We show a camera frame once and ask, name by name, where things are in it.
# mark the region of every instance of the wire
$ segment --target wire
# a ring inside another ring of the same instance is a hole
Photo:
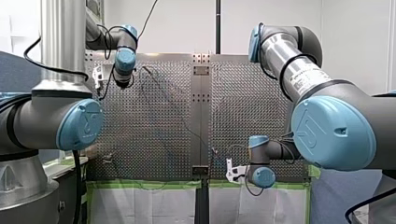
[[[106,49],[105,49],[105,59],[108,60],[111,56],[111,46],[113,45],[113,35],[111,35],[110,31],[101,24],[97,24],[98,27],[101,27],[105,30],[105,45],[106,45]]]
[[[23,103],[32,98],[31,94],[22,94],[22,95],[17,95],[13,96],[9,100],[6,100],[0,104],[0,114],[6,111],[8,108],[18,104],[18,103]]]
[[[134,74],[131,74],[131,78],[132,78],[132,83],[129,84],[129,86],[127,86],[125,89],[129,89],[134,85]]]
[[[25,50],[25,52],[23,53],[23,57],[29,63],[32,63],[32,64],[34,64],[34,65],[36,65],[38,67],[41,67],[41,68],[44,68],[44,69],[47,69],[47,70],[50,70],[50,71],[56,72],[56,73],[67,73],[67,74],[70,74],[70,75],[82,76],[82,77],[85,77],[85,81],[87,81],[90,78],[87,74],[85,74],[83,72],[70,71],[70,70],[65,70],[65,69],[62,69],[62,68],[50,67],[50,66],[44,65],[43,63],[38,63],[38,62],[34,61],[33,59],[31,59],[28,54],[29,54],[30,50],[32,50],[40,41],[41,41],[41,36],[37,39],[37,41],[35,43],[33,43],[31,46],[29,46],[29,48],[27,48]]]
[[[147,26],[147,24],[148,24],[149,18],[151,17],[151,13],[152,13],[152,11],[154,10],[155,5],[157,4],[157,2],[158,2],[158,0],[155,0],[155,1],[154,1],[154,4],[152,4],[151,11],[149,12],[148,17],[146,18],[146,21],[145,21],[145,25],[143,26],[142,33],[140,33],[140,35],[139,35],[139,37],[137,38],[137,40],[139,40],[139,39],[140,39],[140,36],[142,36],[142,34],[145,33],[146,26]]]
[[[396,188],[390,189],[390,190],[388,190],[388,191],[386,191],[386,192],[384,192],[384,193],[382,193],[382,194],[378,194],[378,195],[374,196],[374,197],[371,198],[371,199],[368,199],[368,200],[366,200],[366,201],[363,201],[363,202],[361,202],[361,203],[358,203],[358,204],[352,206],[351,208],[349,208],[348,210],[346,210],[345,218],[346,218],[347,223],[349,223],[349,224],[352,223],[352,221],[350,220],[350,217],[349,217],[349,216],[350,216],[356,209],[358,209],[358,208],[360,208],[360,207],[363,207],[364,205],[367,205],[367,204],[369,204],[369,203],[374,203],[374,202],[376,202],[376,201],[379,201],[379,200],[381,200],[381,199],[383,199],[383,198],[386,198],[386,197],[388,197],[388,196],[390,196],[390,195],[392,195],[392,194],[394,194],[394,193],[396,193]]]
[[[150,67],[150,68],[152,68],[152,69],[157,73],[157,75],[159,74],[159,72],[158,72],[157,69],[155,69],[155,68],[153,68],[153,67]],[[140,72],[141,72],[142,69],[144,69],[144,70],[146,70],[146,71],[148,72],[148,74],[149,74],[149,76],[151,77],[151,79],[156,83],[156,85],[158,86],[158,88],[160,89],[160,91],[163,93],[163,96],[165,97],[166,101],[167,101],[169,104],[173,105],[174,107],[177,107],[177,106],[167,97],[166,92],[165,92],[165,91],[163,90],[163,88],[161,87],[161,84],[158,82],[157,79],[155,79],[155,78],[153,77],[152,72],[148,69],[147,66],[142,66],[142,68],[139,70],[139,76],[140,76]],[[178,109],[175,109],[175,110],[176,110],[176,112],[179,114],[179,116],[181,117],[181,120],[182,120],[183,125],[184,125],[184,127],[186,128],[186,130],[187,130],[189,133],[191,133],[191,134],[193,134],[194,136],[196,136],[197,138],[199,138],[199,139],[201,140],[202,144],[204,145],[204,147],[209,148],[208,144],[207,144],[206,142],[204,142],[204,140],[202,139],[202,137],[201,137],[200,135],[198,135],[197,133],[193,132],[193,131],[189,128],[189,126],[187,125],[186,120],[183,119],[181,112],[180,112]]]
[[[108,80],[107,80],[107,84],[106,84],[105,93],[103,94],[102,97],[99,98],[99,101],[103,101],[103,100],[105,100],[105,98],[106,98],[107,91],[108,91],[108,86],[110,86],[111,78],[113,77],[113,79],[114,79],[114,67],[115,67],[115,66],[116,66],[116,65],[113,64],[113,67],[111,68],[110,75],[108,76]]]
[[[73,224],[79,222],[79,212],[81,210],[82,181],[81,181],[81,164],[79,163],[79,155],[77,150],[73,150],[73,157],[76,165],[76,208]]]
[[[283,153],[284,149],[286,149],[289,152],[289,154],[291,155],[291,161],[286,161],[286,160],[283,160],[283,161],[285,163],[287,163],[288,165],[293,165],[296,162],[296,158],[294,157],[294,154],[291,151],[291,149],[284,143],[284,142],[291,143],[291,141],[284,141],[284,140],[280,140],[280,141],[273,140],[273,141],[280,144],[280,149],[282,150],[282,155],[285,155]]]
[[[258,196],[262,195],[262,192],[264,191],[264,189],[260,190],[259,193],[253,193],[253,192],[251,191],[251,189],[248,187],[248,167],[249,167],[249,166],[247,166],[247,168],[245,169],[245,186],[247,187],[247,191],[248,191],[251,195],[253,195],[253,196],[255,196],[255,197],[258,197]]]

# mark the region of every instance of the blue joint cap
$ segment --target blue joint cap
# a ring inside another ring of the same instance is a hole
[[[259,62],[259,26],[256,26],[250,35],[250,43],[248,46],[248,60],[251,63]]]
[[[314,96],[293,111],[293,140],[301,155],[325,169],[356,171],[376,152],[370,123],[354,106],[331,96]]]
[[[131,35],[137,40],[137,30],[132,25],[122,25],[123,28],[127,29]]]
[[[248,139],[248,147],[254,148],[267,143],[270,138],[267,135],[252,135]]]
[[[116,54],[116,69],[121,75],[130,75],[134,70],[136,55],[131,49],[120,48]]]
[[[274,171],[270,168],[263,166],[257,168],[252,176],[253,184],[262,189],[271,188],[276,182]]]
[[[102,124],[101,106],[93,99],[77,102],[64,116],[56,136],[60,150],[82,150],[97,138]]]

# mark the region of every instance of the silver cylinder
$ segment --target silver cylinder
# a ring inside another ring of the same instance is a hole
[[[47,184],[38,156],[0,162],[0,208],[44,192]]]
[[[285,33],[272,35],[262,43],[263,66],[277,78],[286,63],[300,54],[295,38]],[[317,85],[330,80],[316,64],[302,56],[286,67],[282,81],[290,98],[297,102]]]
[[[85,72],[85,1],[41,0],[41,62],[50,67]],[[43,70],[34,90],[90,92],[84,77]]]

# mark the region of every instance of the pegboard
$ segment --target pegboard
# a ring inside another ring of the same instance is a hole
[[[230,145],[248,145],[251,135],[268,135],[278,139],[286,132],[288,102],[278,82],[266,77],[247,56],[213,55],[212,109],[209,127],[210,146],[216,154],[209,157],[211,177],[224,178],[225,158],[233,158],[233,166],[248,164],[248,150]],[[308,181],[303,161],[293,165],[271,161],[276,180],[283,182]]]
[[[137,54],[134,85],[121,90],[110,82],[90,180],[191,180],[197,162],[209,164],[211,178],[225,178],[229,145],[247,145],[253,134],[278,138],[285,132],[287,102],[259,66],[247,56],[206,55],[205,62],[199,57],[204,55]],[[112,62],[87,52],[89,74],[101,64],[109,74]],[[243,148],[230,155],[234,165],[248,162]],[[273,168],[280,181],[306,181],[300,161],[274,161]]]
[[[191,179],[191,58],[141,54],[131,88],[121,90],[110,81],[101,101],[105,123],[89,179]],[[86,62],[91,62],[89,73],[102,65],[109,74],[114,60],[91,52]]]

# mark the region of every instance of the black cable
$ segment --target black cable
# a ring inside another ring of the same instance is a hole
[[[148,67],[147,67],[147,66],[142,66],[141,69],[145,69],[145,70],[148,72],[150,78],[156,83],[156,85],[158,86],[158,88],[160,89],[160,91],[163,93],[163,96],[164,96],[165,99],[168,101],[168,103],[170,103],[171,105],[175,106],[175,104],[174,104],[171,100],[169,100],[168,97],[166,96],[166,92],[163,90],[163,88],[161,87],[161,84],[158,82],[158,80],[155,79],[155,78],[152,76],[152,72],[148,69]],[[159,74],[159,72],[158,72],[157,69],[153,68],[153,70],[157,73],[157,75]],[[181,119],[182,119],[182,121],[183,121],[183,124],[184,124],[184,127],[186,128],[186,130],[187,130],[189,133],[195,135],[197,138],[199,138],[199,139],[201,140],[202,144],[204,145],[204,147],[209,148],[208,144],[207,144],[206,142],[204,142],[204,140],[202,139],[202,137],[201,137],[200,135],[198,135],[197,133],[193,132],[193,131],[189,128],[189,126],[188,126],[187,123],[186,123],[186,120],[184,120],[184,119],[182,118],[181,112],[180,112],[179,110],[176,110],[176,112],[177,112],[177,113],[179,114],[179,116],[181,117]]]
[[[81,181],[81,164],[79,163],[78,151],[73,150],[73,157],[76,165],[76,209],[73,224],[78,224],[79,212],[81,210],[82,181]]]
[[[360,207],[363,207],[364,205],[367,205],[367,204],[369,204],[369,203],[374,203],[374,202],[376,202],[376,201],[379,201],[379,200],[381,200],[381,199],[383,199],[383,198],[386,198],[386,197],[388,197],[388,196],[390,196],[390,195],[392,195],[392,194],[395,194],[395,193],[396,193],[396,188],[390,189],[390,190],[388,190],[388,191],[386,191],[386,192],[384,192],[384,193],[382,193],[382,194],[378,194],[378,195],[374,196],[374,197],[371,198],[371,199],[368,199],[368,200],[366,200],[366,201],[363,201],[363,202],[361,202],[361,203],[358,203],[358,204],[352,206],[351,208],[349,208],[348,210],[346,210],[345,217],[346,217],[347,223],[349,223],[349,224],[352,223],[352,220],[350,220],[350,217],[349,217],[349,216],[350,216],[356,209],[358,209],[358,208],[360,208]]]
[[[280,89],[282,90],[283,95],[285,95],[285,97],[288,98],[288,100],[290,100],[291,102],[293,102],[293,100],[291,100],[291,97],[289,96],[288,92],[286,91],[285,85],[283,83],[283,77],[285,76],[285,72],[286,72],[286,69],[288,68],[289,64],[293,63],[294,60],[296,60],[298,58],[302,58],[302,57],[306,57],[309,60],[311,60],[314,64],[317,64],[317,59],[314,56],[312,56],[310,54],[306,54],[306,53],[301,53],[301,54],[298,54],[296,56],[289,58],[285,62],[285,64],[283,64],[282,69],[280,70],[280,74],[279,74]]]
[[[23,95],[14,96],[9,100],[4,101],[2,104],[0,104],[0,114],[3,113],[8,108],[14,106],[15,104],[30,100],[31,97],[32,97],[31,94],[23,94]]]
[[[34,61],[33,59],[31,59],[29,57],[29,52],[30,50],[32,50],[32,48],[34,48],[39,42],[41,41],[41,36],[37,39],[37,41],[35,43],[33,43],[31,46],[29,46],[29,48],[27,48],[25,50],[25,52],[23,53],[23,57],[29,62],[32,63],[38,67],[50,70],[52,72],[56,72],[56,73],[67,73],[67,74],[71,74],[71,75],[78,75],[78,76],[82,76],[85,77],[85,81],[88,80],[88,78],[90,78],[87,74],[83,73],[83,72],[78,72],[78,71],[70,71],[70,70],[65,70],[62,68],[55,68],[55,67],[50,67],[50,66],[46,66],[43,63],[38,63],[36,61]]]
[[[110,82],[111,82],[112,77],[113,77],[113,79],[114,79],[114,67],[115,67],[115,66],[116,66],[116,65],[113,64],[113,67],[111,68],[110,75],[108,75],[108,80],[107,80],[107,84],[106,84],[105,93],[103,94],[102,97],[99,97],[99,101],[103,101],[103,100],[105,100],[105,98],[106,98],[107,91],[108,91],[108,87],[110,86]]]
[[[127,86],[125,89],[129,89],[134,85],[134,74],[131,74],[131,78],[132,78],[131,84],[129,84],[129,86]]]
[[[262,190],[260,190],[259,193],[255,194],[255,193],[253,193],[253,192],[251,191],[251,189],[248,187],[248,166],[247,166],[247,168],[246,168],[246,170],[245,170],[245,186],[247,187],[247,191],[248,191],[251,195],[253,195],[253,196],[255,196],[255,197],[258,197],[258,196],[262,195],[262,192],[264,191],[264,189],[262,189]]]
[[[110,56],[111,56],[111,46],[113,44],[112,43],[113,42],[113,36],[111,35],[110,31],[104,25],[97,24],[97,26],[101,27],[101,28],[103,28],[105,30],[105,34],[104,34],[104,36],[105,36],[105,45],[106,45],[105,59],[108,60],[110,58]]]
[[[146,21],[145,21],[145,25],[143,26],[142,33],[140,33],[140,35],[139,35],[139,37],[137,38],[137,40],[139,40],[139,39],[140,39],[140,36],[142,36],[142,34],[145,32],[145,30],[146,30],[146,25],[148,24],[149,18],[151,17],[151,13],[152,13],[152,11],[154,10],[155,5],[157,4],[157,2],[158,2],[158,0],[155,0],[155,1],[154,1],[154,4],[152,4],[151,11],[149,12],[148,17],[146,18]]]

